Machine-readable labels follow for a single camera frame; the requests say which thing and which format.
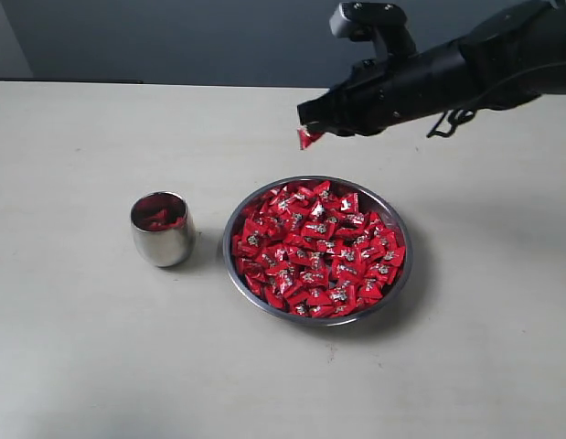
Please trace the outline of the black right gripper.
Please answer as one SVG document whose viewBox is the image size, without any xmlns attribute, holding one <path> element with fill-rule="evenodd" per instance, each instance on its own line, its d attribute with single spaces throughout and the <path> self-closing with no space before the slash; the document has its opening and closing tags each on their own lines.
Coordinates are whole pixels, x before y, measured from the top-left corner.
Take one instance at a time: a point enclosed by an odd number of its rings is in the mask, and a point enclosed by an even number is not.
<svg viewBox="0 0 566 439">
<path fill-rule="evenodd" d="M 301 126 L 308 133 L 372 136 L 462 106 L 470 98 L 470 71 L 457 39 L 352 73 L 330 92 L 297 106 Z"/>
</svg>

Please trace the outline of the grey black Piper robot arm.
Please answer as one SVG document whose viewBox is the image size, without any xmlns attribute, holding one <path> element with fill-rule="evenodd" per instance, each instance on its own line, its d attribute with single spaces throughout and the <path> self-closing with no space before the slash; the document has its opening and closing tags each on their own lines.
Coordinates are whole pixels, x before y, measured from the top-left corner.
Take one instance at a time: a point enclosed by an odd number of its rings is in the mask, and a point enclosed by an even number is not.
<svg viewBox="0 0 566 439">
<path fill-rule="evenodd" d="M 451 137 L 481 110 L 507 111 L 546 94 L 566 95 L 566 4 L 525 1 L 507 7 L 468 34 L 424 52 L 389 3 L 343 2 L 330 19 L 332 34 L 370 42 L 382 59 L 353 65 L 346 80 L 298 105 L 311 137 L 373 136 L 434 114 Z"/>
</svg>

